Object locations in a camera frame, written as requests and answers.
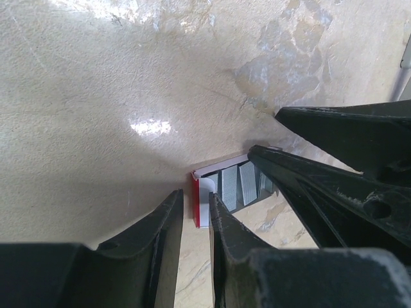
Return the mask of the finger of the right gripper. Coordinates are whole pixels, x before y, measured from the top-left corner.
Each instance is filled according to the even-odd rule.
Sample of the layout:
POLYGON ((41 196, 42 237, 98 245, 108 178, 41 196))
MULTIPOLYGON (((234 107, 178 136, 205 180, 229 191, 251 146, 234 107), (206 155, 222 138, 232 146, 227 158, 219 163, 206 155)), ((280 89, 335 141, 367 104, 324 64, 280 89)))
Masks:
POLYGON ((321 248, 410 248, 410 189, 255 145, 249 160, 321 248))
POLYGON ((349 107, 283 107, 275 119, 366 177, 410 179, 409 100, 349 107))

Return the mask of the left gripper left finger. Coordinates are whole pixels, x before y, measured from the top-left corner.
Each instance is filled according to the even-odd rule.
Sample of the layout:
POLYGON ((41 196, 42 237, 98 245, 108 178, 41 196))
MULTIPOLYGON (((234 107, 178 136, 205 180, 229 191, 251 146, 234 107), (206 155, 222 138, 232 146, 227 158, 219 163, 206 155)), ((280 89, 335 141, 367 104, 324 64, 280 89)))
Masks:
POLYGON ((1 245, 2 307, 173 307, 184 194, 92 250, 78 243, 1 245))

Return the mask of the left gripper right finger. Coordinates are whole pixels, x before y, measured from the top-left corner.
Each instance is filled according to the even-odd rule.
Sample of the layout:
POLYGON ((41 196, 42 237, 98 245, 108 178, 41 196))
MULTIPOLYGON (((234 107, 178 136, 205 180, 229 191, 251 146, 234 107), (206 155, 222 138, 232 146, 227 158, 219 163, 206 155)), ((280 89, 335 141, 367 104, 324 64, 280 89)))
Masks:
POLYGON ((277 249, 209 194, 215 307, 409 307, 410 276, 375 248, 277 249))

